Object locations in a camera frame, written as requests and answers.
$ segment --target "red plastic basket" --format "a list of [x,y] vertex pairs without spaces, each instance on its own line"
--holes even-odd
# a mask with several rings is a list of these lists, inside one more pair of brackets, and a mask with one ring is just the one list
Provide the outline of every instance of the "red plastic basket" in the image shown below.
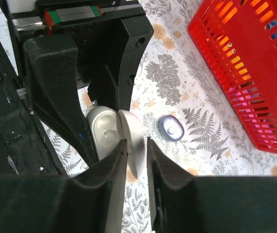
[[188,30],[253,144],[277,153],[277,0],[204,0]]

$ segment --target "floral tablecloth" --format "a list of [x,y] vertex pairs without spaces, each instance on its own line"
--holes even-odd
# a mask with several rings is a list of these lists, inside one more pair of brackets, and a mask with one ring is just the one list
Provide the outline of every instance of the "floral tablecloth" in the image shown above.
[[[141,0],[155,34],[140,63],[131,111],[166,155],[193,175],[277,176],[277,155],[255,149],[187,34],[201,0]],[[6,19],[0,10],[0,40],[15,66]],[[90,100],[78,91],[82,111]],[[163,138],[157,120],[171,114],[186,129],[179,142]],[[87,169],[79,154],[45,127],[70,176]],[[127,170],[122,232],[150,233],[147,173]]]

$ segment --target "fern print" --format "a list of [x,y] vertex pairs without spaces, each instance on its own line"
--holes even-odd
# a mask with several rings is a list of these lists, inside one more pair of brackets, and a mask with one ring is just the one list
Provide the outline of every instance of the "fern print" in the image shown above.
[[51,143],[55,149],[56,152],[60,152],[59,147],[61,147],[61,137],[59,135],[54,135],[54,137],[51,139]]
[[224,105],[223,93],[212,76],[210,70],[202,59],[191,52],[183,62],[187,66],[188,74],[200,82],[200,87],[206,92],[205,102],[211,106]]
[[181,101],[181,94],[177,89],[181,85],[177,75],[178,65],[172,56],[167,54],[158,55],[158,60],[159,64],[150,62],[146,66],[146,78],[157,82],[158,96],[166,100],[166,105],[176,106]]
[[48,137],[50,137],[50,134],[51,134],[51,129],[50,128],[47,128],[47,135],[48,135]]
[[77,162],[75,162],[73,164],[65,165],[64,169],[67,172],[67,174],[69,174],[75,167],[77,167],[81,161],[82,161],[82,159],[79,159]]
[[68,159],[70,159],[70,152],[71,152],[71,146],[70,144],[68,144],[66,150],[61,155],[59,155],[59,159],[61,160],[61,163],[63,164],[63,166],[66,166],[66,164],[68,164]]
[[202,109],[195,112],[194,109],[183,109],[183,113],[187,120],[189,135],[197,136],[191,142],[197,142],[199,145],[197,150],[206,150],[211,153],[211,158],[216,156],[216,160],[221,159],[222,154],[228,147],[224,147],[227,138],[221,139],[222,130],[221,124],[215,130],[214,113],[208,117],[208,111],[205,111],[201,116]]
[[149,203],[137,189],[133,192],[126,187],[122,217],[122,231],[125,233],[144,233],[150,221]]
[[163,15],[170,15],[171,18],[171,3],[167,0],[149,0],[144,7],[145,12],[148,15],[157,15],[162,17]]

